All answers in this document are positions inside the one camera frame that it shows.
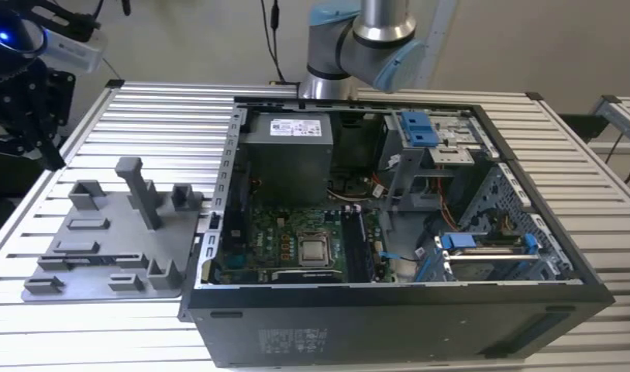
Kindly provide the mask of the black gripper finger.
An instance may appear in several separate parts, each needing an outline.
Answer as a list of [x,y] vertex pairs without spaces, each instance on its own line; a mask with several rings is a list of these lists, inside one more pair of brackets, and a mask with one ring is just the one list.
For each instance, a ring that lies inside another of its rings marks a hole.
[[66,71],[48,71],[46,79],[34,85],[33,114],[38,122],[36,141],[45,168],[57,171],[66,166],[60,147],[68,135],[64,129],[72,114],[76,75]]
[[41,157],[40,149],[26,139],[24,129],[30,127],[33,121],[24,119],[18,122],[0,123],[0,154],[13,157]]

